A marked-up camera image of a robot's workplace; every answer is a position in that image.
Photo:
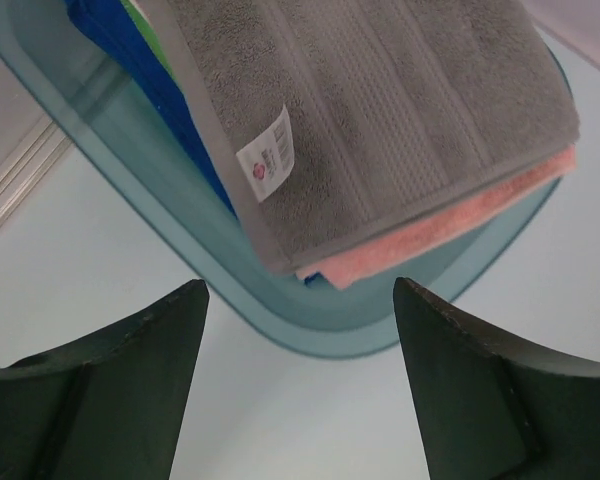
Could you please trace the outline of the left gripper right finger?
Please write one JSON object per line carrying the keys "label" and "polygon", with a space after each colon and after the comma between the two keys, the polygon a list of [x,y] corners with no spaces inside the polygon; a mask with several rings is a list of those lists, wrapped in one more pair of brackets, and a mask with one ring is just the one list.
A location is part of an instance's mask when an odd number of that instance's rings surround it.
{"label": "left gripper right finger", "polygon": [[433,479],[600,479],[600,362],[400,278],[393,303]]}

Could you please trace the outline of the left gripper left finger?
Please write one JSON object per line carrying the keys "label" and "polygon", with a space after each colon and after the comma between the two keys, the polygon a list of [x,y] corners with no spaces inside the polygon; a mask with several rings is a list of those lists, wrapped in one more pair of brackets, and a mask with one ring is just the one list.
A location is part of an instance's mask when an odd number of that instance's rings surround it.
{"label": "left gripper left finger", "polygon": [[192,280],[0,368],[0,479],[168,478],[208,304]]}

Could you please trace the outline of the grey towel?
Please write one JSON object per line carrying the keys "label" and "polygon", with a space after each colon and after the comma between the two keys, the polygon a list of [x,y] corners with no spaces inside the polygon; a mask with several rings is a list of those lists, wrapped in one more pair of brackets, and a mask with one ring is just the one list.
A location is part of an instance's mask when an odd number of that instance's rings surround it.
{"label": "grey towel", "polygon": [[146,3],[250,243],[287,274],[579,135],[518,1]]}

